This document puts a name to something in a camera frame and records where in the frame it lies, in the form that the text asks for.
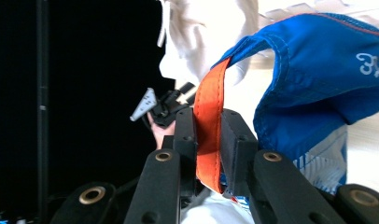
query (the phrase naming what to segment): white fabric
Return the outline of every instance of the white fabric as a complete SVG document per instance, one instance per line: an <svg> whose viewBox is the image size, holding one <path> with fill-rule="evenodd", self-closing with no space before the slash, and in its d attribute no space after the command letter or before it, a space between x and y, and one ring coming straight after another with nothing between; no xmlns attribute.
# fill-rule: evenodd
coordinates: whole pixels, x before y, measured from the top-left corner
<svg viewBox="0 0 379 224"><path fill-rule="evenodd" d="M161 0L165 55L160 63L163 77L198 85L224 52L243 36L258 31L257 0ZM225 83L243 79L249 59L227 70Z"/></svg>
<svg viewBox="0 0 379 224"><path fill-rule="evenodd" d="M253 224L253 217L238 204L210 191L201 205L182 214L181 224Z"/></svg>

